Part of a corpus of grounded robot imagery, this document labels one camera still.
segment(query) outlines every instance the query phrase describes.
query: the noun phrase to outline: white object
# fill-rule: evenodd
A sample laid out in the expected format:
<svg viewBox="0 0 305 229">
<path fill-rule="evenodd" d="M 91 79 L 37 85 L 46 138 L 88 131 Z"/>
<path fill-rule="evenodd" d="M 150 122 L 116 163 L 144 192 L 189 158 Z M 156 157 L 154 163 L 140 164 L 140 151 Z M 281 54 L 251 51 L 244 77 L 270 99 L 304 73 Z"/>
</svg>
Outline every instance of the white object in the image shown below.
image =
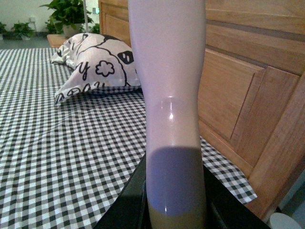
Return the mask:
<svg viewBox="0 0 305 229">
<path fill-rule="evenodd" d="M 272 229 L 302 229 L 293 218 L 282 213 L 272 214 L 269 225 Z"/>
<path fill-rule="evenodd" d="M 146 190 L 154 229 L 204 228 L 197 96 L 204 0 L 129 0 L 132 50 L 146 106 Z"/>
<path fill-rule="evenodd" d="M 97 88 L 105 93 L 140 88 L 131 51 L 127 44 L 107 35 L 79 33 L 69 38 L 51 59 L 51 63 L 74 69 L 56 92 L 55 104 Z"/>
</svg>

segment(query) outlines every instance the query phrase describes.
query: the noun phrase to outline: black and white checkered sheet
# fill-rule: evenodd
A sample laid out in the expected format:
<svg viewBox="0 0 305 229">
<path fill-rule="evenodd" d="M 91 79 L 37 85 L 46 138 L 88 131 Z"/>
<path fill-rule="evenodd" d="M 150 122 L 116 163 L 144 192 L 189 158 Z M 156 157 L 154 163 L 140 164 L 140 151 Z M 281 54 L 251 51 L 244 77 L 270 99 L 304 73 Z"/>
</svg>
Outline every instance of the black and white checkered sheet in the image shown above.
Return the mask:
<svg viewBox="0 0 305 229">
<path fill-rule="evenodd" d="M 0 50 L 0 227 L 92 228 L 145 152 L 141 92 L 79 94 L 54 106 L 71 70 L 56 49 Z M 205 165 L 242 203 L 243 173 L 202 139 Z"/>
</svg>

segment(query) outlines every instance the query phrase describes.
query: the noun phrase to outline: pillow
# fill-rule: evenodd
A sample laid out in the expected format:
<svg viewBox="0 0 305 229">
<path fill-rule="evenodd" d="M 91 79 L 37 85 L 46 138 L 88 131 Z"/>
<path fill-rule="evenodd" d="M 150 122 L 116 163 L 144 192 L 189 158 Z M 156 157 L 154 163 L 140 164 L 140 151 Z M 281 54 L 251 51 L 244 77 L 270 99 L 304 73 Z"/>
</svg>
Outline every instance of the pillow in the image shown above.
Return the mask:
<svg viewBox="0 0 305 229">
<path fill-rule="evenodd" d="M 109 35 L 76 34 L 57 50 L 51 63 L 66 64 L 74 69 L 56 92 L 55 104 L 97 88 L 105 93 L 140 88 L 131 48 Z"/>
</svg>

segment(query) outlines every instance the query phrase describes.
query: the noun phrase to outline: floor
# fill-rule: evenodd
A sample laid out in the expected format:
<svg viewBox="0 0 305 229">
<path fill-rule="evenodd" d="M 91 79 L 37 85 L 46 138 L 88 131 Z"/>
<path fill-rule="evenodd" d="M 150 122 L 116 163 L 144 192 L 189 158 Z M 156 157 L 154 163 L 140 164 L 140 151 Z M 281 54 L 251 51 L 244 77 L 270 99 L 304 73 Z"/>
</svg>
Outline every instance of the floor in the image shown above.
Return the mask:
<svg viewBox="0 0 305 229">
<path fill-rule="evenodd" d="M 2 40 L 0 49 L 25 49 L 25 48 L 49 48 L 47 37 L 31 37 L 29 41 Z"/>
</svg>

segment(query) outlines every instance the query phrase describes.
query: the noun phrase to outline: wooden bed frame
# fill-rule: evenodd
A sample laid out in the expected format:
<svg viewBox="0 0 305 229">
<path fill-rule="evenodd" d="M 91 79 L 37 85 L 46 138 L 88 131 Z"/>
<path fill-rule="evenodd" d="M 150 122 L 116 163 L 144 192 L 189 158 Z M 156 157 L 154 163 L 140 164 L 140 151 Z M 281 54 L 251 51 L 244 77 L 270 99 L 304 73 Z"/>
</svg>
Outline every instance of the wooden bed frame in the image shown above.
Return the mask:
<svg viewBox="0 0 305 229">
<path fill-rule="evenodd" d="M 99 0 L 128 45 L 127 0 Z M 267 220 L 305 168 L 305 1 L 207 0 L 201 135 L 247 176 Z"/>
</svg>

